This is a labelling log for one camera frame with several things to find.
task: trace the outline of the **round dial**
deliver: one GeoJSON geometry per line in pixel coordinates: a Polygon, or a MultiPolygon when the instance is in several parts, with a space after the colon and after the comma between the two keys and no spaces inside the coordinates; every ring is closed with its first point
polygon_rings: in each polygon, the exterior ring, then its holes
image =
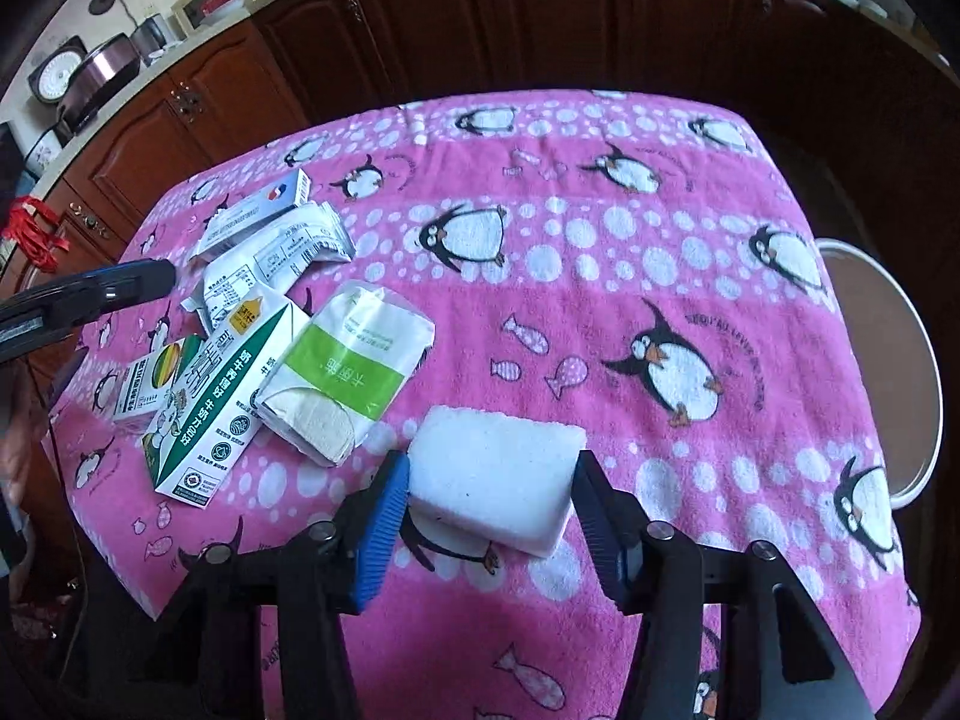
{"type": "Polygon", "coordinates": [[[83,62],[77,52],[61,52],[50,57],[37,78],[37,95],[45,103],[56,103],[66,94],[70,74],[83,62]]]}

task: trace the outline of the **red ribbon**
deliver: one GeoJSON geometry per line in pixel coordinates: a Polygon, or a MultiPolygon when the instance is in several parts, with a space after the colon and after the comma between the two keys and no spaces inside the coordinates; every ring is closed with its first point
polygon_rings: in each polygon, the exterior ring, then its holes
{"type": "Polygon", "coordinates": [[[50,206],[38,200],[35,197],[23,196],[13,201],[13,207],[10,210],[10,220],[3,231],[4,238],[16,241],[23,253],[30,260],[30,263],[45,274],[54,274],[58,262],[53,255],[53,250],[69,251],[70,242],[59,235],[45,232],[37,225],[37,220],[24,207],[32,206],[37,211],[37,215],[48,223],[56,226],[59,217],[50,206]]]}

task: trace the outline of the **melamine sponge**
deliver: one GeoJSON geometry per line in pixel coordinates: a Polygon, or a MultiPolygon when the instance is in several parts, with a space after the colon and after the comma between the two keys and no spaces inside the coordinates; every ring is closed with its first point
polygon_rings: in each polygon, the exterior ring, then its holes
{"type": "Polygon", "coordinates": [[[411,503],[443,522],[549,557],[570,516],[586,431],[434,406],[407,454],[411,503]]]}

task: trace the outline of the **table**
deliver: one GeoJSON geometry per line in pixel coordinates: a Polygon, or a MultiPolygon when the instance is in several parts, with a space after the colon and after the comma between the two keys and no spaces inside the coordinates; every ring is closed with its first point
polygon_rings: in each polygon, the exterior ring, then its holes
{"type": "MultiPolygon", "coordinates": [[[[433,404],[577,423],[651,517],[713,546],[776,543],[879,707],[920,610],[811,239],[749,124],[686,100],[472,95],[267,143],[168,191],[134,237],[125,260],[178,265],[170,300],[83,330],[92,351],[53,410],[71,505],[155,616],[184,577],[179,551],[241,528],[242,551],[272,546],[329,517],[433,404]],[[310,175],[312,199],[339,211],[356,245],[352,264],[314,266],[291,299],[315,311],[344,279],[386,285],[434,319],[437,342],[340,469],[263,428],[208,509],[191,509],[152,491],[138,437],[114,430],[104,394],[151,346],[198,331],[179,302],[200,277],[188,258],[203,225],[290,167],[310,175]]],[[[638,621],[603,597],[576,519],[548,560],[418,528],[397,543],[381,596],[344,620],[367,716],[616,712],[638,621]]],[[[696,717],[715,709],[716,610],[704,624],[696,717]]]]}

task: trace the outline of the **cabinet handle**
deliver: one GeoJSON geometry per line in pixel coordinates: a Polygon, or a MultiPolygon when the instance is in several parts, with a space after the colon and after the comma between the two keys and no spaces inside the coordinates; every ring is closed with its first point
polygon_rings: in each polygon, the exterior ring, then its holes
{"type": "Polygon", "coordinates": [[[360,12],[360,4],[357,0],[344,0],[349,13],[357,23],[363,23],[363,13],[360,12]]]}

